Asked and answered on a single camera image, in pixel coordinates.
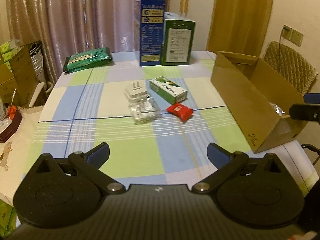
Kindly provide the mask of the open cardboard box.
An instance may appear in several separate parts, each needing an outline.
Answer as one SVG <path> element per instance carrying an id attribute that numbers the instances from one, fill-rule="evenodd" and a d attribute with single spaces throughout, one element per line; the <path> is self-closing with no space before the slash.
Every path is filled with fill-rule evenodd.
<path id="1" fill-rule="evenodd" d="M 294 140 L 307 124 L 289 116 L 290 107 L 303 104 L 303 97 L 259 57 L 218 51 L 211 82 L 254 153 Z M 279 116 L 270 103 L 285 115 Z"/>

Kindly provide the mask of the wall power socket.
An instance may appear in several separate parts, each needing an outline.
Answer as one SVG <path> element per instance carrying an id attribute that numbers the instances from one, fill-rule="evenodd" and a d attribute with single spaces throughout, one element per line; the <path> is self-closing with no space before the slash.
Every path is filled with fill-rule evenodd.
<path id="1" fill-rule="evenodd" d="M 300 47 L 302 45 L 304 35 L 287 25 L 283 25 L 283 29 L 281 31 L 281 37 L 289 40 L 293 44 Z"/>

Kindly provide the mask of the blue milk carton box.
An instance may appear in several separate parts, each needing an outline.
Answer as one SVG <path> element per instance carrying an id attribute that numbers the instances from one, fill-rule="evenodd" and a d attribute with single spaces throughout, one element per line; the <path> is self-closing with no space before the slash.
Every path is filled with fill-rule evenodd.
<path id="1" fill-rule="evenodd" d="M 165 0 L 140 0 L 138 9 L 139 65 L 141 67 L 160 65 Z"/>

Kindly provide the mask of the green wet wipes pack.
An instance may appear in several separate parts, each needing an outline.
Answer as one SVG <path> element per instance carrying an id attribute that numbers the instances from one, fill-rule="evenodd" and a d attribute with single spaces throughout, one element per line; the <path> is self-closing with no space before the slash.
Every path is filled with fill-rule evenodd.
<path id="1" fill-rule="evenodd" d="M 100 67 L 113 60 L 110 49 L 107 47 L 92 49 L 66 57 L 63 72 L 73 73 L 80 70 Z"/>

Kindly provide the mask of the green white spray box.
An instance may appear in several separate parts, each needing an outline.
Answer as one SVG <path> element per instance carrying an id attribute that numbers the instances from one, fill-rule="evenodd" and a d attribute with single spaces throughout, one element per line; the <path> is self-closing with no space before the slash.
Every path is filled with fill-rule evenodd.
<path id="1" fill-rule="evenodd" d="M 166 77 L 160 76 L 150 80 L 149 87 L 172 105 L 187 100 L 188 91 Z"/>

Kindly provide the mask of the red snack packet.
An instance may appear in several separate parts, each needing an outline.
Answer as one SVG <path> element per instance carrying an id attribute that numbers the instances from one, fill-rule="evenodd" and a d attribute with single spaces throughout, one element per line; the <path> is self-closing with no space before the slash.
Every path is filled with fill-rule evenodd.
<path id="1" fill-rule="evenodd" d="M 183 123 L 188 121 L 193 115 L 193 110 L 187 106 L 182 105 L 181 103 L 171 105 L 166 109 L 166 111 L 170 114 L 173 114 L 174 116 L 179 117 Z"/>

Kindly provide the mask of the white plug adapter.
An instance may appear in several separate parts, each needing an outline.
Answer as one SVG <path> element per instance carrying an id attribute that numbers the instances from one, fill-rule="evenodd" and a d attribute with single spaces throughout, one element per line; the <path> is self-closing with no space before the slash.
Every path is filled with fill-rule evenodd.
<path id="1" fill-rule="evenodd" d="M 129 102 L 136 102 L 141 96 L 148 93 L 145 81 L 131 81 L 126 85 L 124 93 Z"/>

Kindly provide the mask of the green milk carton box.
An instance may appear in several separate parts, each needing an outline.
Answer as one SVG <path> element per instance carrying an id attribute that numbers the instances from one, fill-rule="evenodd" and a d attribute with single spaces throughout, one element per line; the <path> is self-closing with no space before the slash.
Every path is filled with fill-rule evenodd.
<path id="1" fill-rule="evenodd" d="M 189 65 L 196 22 L 173 12 L 164 13 L 163 66 Z"/>

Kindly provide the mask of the pink curtain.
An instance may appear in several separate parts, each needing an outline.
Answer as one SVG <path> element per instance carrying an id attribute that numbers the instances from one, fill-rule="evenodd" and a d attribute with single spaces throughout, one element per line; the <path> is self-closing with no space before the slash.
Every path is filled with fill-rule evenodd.
<path id="1" fill-rule="evenodd" d="M 56 82 L 73 54 L 101 47 L 137 50 L 134 1 L 1 0 L 1 14 L 11 38 L 23 44 L 41 41 L 44 73 Z"/>

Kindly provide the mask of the quilted chair cushion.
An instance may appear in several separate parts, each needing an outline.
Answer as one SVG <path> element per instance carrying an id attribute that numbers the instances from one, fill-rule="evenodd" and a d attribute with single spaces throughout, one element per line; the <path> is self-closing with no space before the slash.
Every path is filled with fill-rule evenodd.
<path id="1" fill-rule="evenodd" d="M 318 75 L 300 53 L 276 41 L 268 44 L 263 60 L 302 95 L 310 91 Z"/>

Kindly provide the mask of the wooden door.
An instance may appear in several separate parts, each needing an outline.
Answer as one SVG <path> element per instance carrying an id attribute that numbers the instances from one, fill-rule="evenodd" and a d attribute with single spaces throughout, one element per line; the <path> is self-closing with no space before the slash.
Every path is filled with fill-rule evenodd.
<path id="1" fill-rule="evenodd" d="M 273 0 L 215 0 L 207 50 L 259 56 Z"/>

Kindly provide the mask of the clear bagged metal rack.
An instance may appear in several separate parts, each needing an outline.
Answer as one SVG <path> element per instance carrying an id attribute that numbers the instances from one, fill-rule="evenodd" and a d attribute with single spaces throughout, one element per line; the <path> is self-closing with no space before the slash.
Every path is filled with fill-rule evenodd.
<path id="1" fill-rule="evenodd" d="M 159 106 L 149 94 L 141 95 L 129 103 L 129 110 L 135 125 L 152 122 L 161 117 Z"/>

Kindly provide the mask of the silver foil pouch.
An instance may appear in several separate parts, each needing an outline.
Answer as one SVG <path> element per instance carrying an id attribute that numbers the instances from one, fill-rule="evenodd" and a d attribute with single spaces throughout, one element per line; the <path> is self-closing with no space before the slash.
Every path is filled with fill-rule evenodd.
<path id="1" fill-rule="evenodd" d="M 278 105 L 276 105 L 275 103 L 270 103 L 270 105 L 279 116 L 285 115 L 285 112 Z"/>

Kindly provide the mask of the checkered tablecloth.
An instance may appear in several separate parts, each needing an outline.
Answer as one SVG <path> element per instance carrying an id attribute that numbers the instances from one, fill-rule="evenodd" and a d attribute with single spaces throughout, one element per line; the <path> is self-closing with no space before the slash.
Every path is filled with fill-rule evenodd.
<path id="1" fill-rule="evenodd" d="M 253 155 L 211 84 L 215 58 L 212 52 L 194 51 L 188 66 L 140 67 L 134 53 L 115 53 L 110 66 L 62 74 L 41 113 L 22 172 L 43 153 L 63 158 L 106 142 L 110 158 L 101 170 L 125 186 L 191 186 L 216 170 L 207 158 L 210 142 Z M 160 118 L 135 124 L 125 87 L 160 76 L 187 90 L 184 104 L 194 111 L 192 117 L 181 122 L 167 112 L 169 103 L 153 93 Z"/>

